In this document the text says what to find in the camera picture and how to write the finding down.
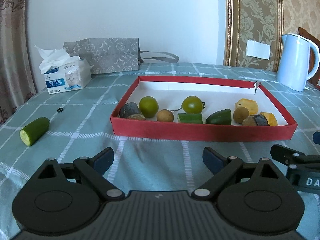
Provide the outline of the gold picture frame moulding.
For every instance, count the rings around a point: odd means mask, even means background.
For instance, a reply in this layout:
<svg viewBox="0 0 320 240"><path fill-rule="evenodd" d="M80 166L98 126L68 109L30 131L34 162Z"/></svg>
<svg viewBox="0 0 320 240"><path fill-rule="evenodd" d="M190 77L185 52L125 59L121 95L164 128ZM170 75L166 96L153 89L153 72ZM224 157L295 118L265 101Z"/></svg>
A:
<svg viewBox="0 0 320 240"><path fill-rule="evenodd" d="M236 67L240 43L240 0L226 0L226 41L224 64Z"/></svg>

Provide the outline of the cucumber piece far left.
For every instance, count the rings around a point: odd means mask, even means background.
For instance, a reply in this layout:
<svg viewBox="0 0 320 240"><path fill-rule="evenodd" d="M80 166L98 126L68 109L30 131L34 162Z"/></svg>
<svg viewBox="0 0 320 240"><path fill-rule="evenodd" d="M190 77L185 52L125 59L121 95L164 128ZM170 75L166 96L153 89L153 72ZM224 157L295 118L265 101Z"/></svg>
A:
<svg viewBox="0 0 320 240"><path fill-rule="evenodd" d="M35 119L20 130L20 139L26 146L35 144L48 131L49 124L46 117Z"/></svg>

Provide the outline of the light blue electric kettle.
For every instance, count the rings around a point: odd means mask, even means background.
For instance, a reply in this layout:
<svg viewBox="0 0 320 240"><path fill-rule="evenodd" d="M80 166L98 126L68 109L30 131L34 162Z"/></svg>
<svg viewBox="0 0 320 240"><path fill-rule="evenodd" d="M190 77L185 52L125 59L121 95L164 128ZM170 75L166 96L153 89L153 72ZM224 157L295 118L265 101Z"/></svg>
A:
<svg viewBox="0 0 320 240"><path fill-rule="evenodd" d="M282 36L283 52L279 61L276 80L292 90L301 92L306 82L312 78L319 67L319 47L311 40L298 34L287 33ZM313 69L309 72L310 50L315 54Z"/></svg>

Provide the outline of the grey patterned gift bag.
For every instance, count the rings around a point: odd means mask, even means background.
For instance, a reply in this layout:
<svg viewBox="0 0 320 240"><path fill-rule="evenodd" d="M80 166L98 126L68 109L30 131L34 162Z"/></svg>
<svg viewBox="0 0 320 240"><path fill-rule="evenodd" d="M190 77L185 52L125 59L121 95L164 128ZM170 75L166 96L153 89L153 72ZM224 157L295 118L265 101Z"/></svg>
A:
<svg viewBox="0 0 320 240"><path fill-rule="evenodd" d="M138 38L86 38L65 42L63 47L71 56L86 60L91 74L106 74L139 70L146 60L177 63L172 53L141 50Z"/></svg>

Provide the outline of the large cucumber piece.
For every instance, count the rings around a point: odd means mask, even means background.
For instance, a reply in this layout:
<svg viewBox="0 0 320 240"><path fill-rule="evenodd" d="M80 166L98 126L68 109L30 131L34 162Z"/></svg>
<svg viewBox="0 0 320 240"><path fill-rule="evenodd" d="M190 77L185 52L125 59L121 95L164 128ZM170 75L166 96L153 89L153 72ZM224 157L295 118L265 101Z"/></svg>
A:
<svg viewBox="0 0 320 240"><path fill-rule="evenodd" d="M203 124L201 113L178 113L178 122L185 124Z"/></svg>

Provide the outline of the yellow jackfruit piece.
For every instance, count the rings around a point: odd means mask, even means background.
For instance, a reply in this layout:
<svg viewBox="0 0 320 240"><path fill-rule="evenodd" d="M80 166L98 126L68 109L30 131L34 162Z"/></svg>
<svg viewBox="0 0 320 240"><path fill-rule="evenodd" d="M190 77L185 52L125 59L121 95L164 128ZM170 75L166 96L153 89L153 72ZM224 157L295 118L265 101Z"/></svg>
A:
<svg viewBox="0 0 320 240"><path fill-rule="evenodd" d="M259 107L256 101L249 99L240 99L235 103L235 108L245 107L250 115L257 114L259 111Z"/></svg>
<svg viewBox="0 0 320 240"><path fill-rule="evenodd" d="M263 115L267 119L267 122L270 126L277 126L278 125L276 117L274 116L273 113L260 112L260 114Z"/></svg>

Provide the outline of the tissue pack with cat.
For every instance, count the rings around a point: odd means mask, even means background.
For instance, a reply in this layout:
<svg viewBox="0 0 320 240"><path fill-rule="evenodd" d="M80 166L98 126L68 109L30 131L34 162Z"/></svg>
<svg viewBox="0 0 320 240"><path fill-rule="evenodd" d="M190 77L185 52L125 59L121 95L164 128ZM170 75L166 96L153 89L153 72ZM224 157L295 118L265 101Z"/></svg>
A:
<svg viewBox="0 0 320 240"><path fill-rule="evenodd" d="M91 66L79 56L70 56L65 48L37 48L43 61L39 65L49 94L79 90L91 81Z"/></svg>

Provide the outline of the beige curtain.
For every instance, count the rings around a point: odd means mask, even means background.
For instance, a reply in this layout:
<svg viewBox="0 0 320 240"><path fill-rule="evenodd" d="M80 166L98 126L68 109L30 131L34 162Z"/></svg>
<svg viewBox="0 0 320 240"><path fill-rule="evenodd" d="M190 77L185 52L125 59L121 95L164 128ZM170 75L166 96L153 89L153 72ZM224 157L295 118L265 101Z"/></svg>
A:
<svg viewBox="0 0 320 240"><path fill-rule="evenodd" d="M1 0L1 124L36 94L25 33L26 0Z"/></svg>

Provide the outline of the longan fruit with stem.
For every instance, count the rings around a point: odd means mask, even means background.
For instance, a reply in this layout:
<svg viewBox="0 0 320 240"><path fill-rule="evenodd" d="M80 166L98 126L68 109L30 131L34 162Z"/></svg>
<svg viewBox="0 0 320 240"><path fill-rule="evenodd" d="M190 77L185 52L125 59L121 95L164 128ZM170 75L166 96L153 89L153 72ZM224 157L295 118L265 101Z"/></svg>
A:
<svg viewBox="0 0 320 240"><path fill-rule="evenodd" d="M174 112L181 109L181 107L175 110L162 109L157 113L156 119L159 122L174 122Z"/></svg>

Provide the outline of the dark sugarcane piece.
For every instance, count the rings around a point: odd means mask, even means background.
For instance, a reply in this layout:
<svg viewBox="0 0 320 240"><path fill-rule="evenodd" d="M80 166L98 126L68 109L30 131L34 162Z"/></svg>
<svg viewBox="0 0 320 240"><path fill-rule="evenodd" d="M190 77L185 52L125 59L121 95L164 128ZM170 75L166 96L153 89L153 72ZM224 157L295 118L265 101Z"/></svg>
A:
<svg viewBox="0 0 320 240"><path fill-rule="evenodd" d="M144 115L141 113L137 104L134 102L128 102L119 111L119 117L131 120L145 120Z"/></svg>
<svg viewBox="0 0 320 240"><path fill-rule="evenodd" d="M262 114L249 115L242 121L242 126L270 126L267 118Z"/></svg>

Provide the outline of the green tomato with calyx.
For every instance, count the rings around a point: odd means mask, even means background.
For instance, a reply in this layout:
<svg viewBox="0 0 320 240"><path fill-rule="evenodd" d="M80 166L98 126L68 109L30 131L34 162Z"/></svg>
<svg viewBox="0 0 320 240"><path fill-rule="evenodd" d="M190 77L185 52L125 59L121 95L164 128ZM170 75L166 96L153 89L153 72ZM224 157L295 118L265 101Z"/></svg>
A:
<svg viewBox="0 0 320 240"><path fill-rule="evenodd" d="M205 109L205 103L201 101L197 96L186 97L181 105L185 113L202 113Z"/></svg>

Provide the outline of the small cucumber end piece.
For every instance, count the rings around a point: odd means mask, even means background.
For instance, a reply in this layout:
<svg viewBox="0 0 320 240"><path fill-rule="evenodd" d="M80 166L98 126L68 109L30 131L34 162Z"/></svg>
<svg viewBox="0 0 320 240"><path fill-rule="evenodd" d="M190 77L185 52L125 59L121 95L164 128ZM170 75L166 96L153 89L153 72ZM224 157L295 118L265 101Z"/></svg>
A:
<svg viewBox="0 0 320 240"><path fill-rule="evenodd" d="M231 125L232 113L230 109L223 109L212 113L206 119L206 124L210 125Z"/></svg>

